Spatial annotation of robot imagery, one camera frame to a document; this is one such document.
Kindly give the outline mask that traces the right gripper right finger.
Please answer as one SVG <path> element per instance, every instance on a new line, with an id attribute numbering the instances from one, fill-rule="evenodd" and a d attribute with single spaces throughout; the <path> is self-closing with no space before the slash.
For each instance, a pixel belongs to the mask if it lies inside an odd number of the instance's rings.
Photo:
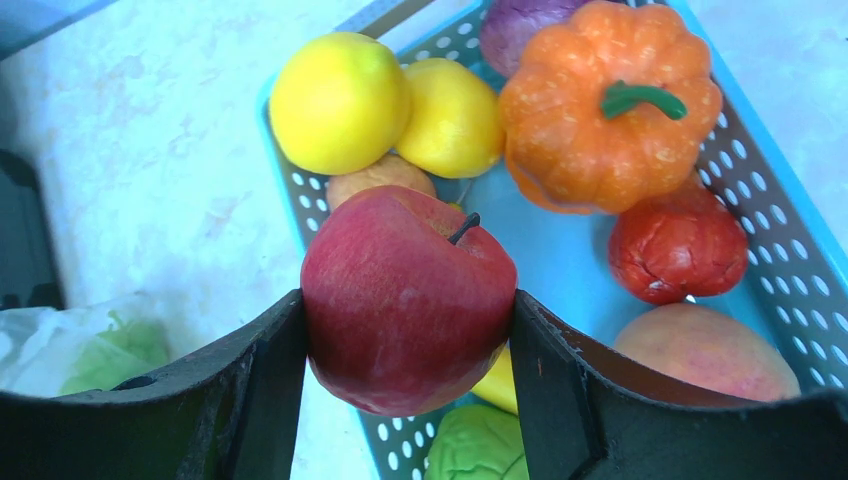
<path id="1" fill-rule="evenodd" d="M 762 403 L 644 367 L 518 291 L 510 338 L 533 479 L 843 479 L 847 396 Z"/>

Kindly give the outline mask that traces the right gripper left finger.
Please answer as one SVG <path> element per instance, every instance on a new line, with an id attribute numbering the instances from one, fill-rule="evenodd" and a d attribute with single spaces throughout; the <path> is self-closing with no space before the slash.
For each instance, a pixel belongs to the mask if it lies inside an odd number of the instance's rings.
<path id="1" fill-rule="evenodd" d="M 5 479 L 286 479 L 306 361 L 303 299 L 109 391 L 1 397 Z"/>

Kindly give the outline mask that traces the green toy grapes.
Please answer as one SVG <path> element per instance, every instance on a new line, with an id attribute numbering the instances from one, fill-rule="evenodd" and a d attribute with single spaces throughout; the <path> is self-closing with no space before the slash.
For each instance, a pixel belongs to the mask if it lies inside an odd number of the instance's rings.
<path id="1" fill-rule="evenodd" d="M 170 362 L 164 326 L 149 319 L 125 319 L 109 310 L 107 327 L 81 347 L 60 395 L 111 390 L 122 382 Z"/>

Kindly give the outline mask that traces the clear dotted zip bag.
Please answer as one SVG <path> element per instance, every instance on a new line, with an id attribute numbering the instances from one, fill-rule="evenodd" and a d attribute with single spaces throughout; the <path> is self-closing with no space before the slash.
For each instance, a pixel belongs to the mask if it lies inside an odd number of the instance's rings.
<path id="1" fill-rule="evenodd" d="M 1 312 L 1 389 L 35 397 L 58 397 L 82 345 L 109 324 L 116 310 L 125 319 L 159 321 L 163 308 L 134 293 L 85 307 L 29 307 Z"/>

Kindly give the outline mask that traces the red toy apple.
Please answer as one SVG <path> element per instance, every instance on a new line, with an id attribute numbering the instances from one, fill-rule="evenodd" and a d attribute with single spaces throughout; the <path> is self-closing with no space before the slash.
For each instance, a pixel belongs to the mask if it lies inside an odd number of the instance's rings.
<path id="1" fill-rule="evenodd" d="M 387 185 L 332 212 L 300 283 L 319 383 L 401 417 L 445 406 L 488 372 L 508 338 L 517 270 L 477 214 Z"/>

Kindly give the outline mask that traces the small orange toy fruit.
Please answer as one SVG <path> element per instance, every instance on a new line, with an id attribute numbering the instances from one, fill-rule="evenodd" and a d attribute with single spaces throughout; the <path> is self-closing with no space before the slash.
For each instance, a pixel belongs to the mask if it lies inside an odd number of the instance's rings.
<path id="1" fill-rule="evenodd" d="M 366 168 L 332 176 L 326 187 L 326 201 L 334 210 L 354 194 L 381 185 L 399 185 L 437 196 L 434 183 L 424 171 L 399 155 L 387 153 Z"/>

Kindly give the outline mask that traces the small yellow toy lemon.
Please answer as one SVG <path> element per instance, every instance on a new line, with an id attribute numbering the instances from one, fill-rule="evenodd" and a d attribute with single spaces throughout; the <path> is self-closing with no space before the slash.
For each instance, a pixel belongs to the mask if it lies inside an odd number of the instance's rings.
<path id="1" fill-rule="evenodd" d="M 405 69 L 412 110 L 395 150 L 439 177 L 477 177 L 497 164 L 504 148 L 497 95 L 480 77 L 445 58 Z"/>

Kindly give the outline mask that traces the blue perforated plastic basket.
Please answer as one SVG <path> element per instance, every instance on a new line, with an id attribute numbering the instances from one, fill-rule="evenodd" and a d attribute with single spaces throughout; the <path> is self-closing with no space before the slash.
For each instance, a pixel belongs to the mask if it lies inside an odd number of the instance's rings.
<path id="1" fill-rule="evenodd" d="M 697 304 L 741 321 L 773 344 L 802 395 L 847 396 L 847 261 L 720 60 L 717 126 L 696 163 L 704 185 L 741 223 L 748 266 L 729 292 Z M 475 180 L 437 178 L 438 194 L 464 197 L 513 258 L 520 287 L 563 323 L 611 349 L 648 305 L 613 278 L 609 215 L 556 214 L 527 200 L 504 165 Z"/>

